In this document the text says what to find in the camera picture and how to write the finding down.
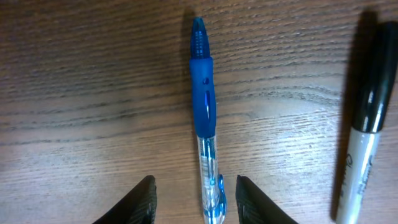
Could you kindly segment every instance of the white marker barrel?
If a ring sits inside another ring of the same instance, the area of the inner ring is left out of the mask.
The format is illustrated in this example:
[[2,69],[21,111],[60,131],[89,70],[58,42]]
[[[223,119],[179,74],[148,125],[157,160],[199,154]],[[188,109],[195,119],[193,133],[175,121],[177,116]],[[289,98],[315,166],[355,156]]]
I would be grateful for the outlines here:
[[380,133],[362,133],[351,128],[337,224],[355,224],[358,220],[379,137]]

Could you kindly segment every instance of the black object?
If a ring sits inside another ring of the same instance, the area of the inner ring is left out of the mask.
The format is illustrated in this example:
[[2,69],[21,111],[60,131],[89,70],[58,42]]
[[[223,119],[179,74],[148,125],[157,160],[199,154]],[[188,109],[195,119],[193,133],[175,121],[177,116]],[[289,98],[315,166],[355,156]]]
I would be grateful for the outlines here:
[[364,133],[377,133],[382,129],[396,79],[398,22],[378,26],[367,60],[352,126]]
[[238,175],[235,194],[240,224],[297,224],[248,177]]
[[94,224],[153,224],[156,205],[155,177],[148,175]]

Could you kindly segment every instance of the clear plastic barrel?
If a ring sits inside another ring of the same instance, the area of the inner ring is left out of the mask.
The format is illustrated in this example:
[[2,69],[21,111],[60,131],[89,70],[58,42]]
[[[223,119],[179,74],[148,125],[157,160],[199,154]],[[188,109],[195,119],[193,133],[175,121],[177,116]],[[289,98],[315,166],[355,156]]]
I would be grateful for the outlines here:
[[221,190],[218,180],[216,136],[199,138],[198,148],[200,158],[201,196],[205,223],[222,223],[225,213],[219,205]]

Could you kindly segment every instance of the wooden surface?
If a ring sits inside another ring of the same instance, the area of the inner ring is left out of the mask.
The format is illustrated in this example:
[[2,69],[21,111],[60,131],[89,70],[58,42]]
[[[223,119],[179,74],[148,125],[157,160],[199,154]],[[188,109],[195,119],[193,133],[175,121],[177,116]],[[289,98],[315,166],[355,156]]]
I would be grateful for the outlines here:
[[[238,174],[299,223],[332,223],[369,6],[398,20],[396,0],[1,1],[0,223],[92,223],[149,174],[156,223],[203,223],[194,15],[215,61],[225,223]],[[360,223],[397,223],[398,88],[384,127]]]

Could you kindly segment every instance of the blue rubber grip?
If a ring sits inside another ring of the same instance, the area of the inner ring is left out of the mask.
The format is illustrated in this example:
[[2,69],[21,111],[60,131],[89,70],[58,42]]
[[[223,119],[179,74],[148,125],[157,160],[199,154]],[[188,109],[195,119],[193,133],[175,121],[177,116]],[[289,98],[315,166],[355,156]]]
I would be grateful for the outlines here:
[[200,138],[216,134],[216,95],[213,83],[213,59],[189,61],[192,80],[192,106],[195,131]]

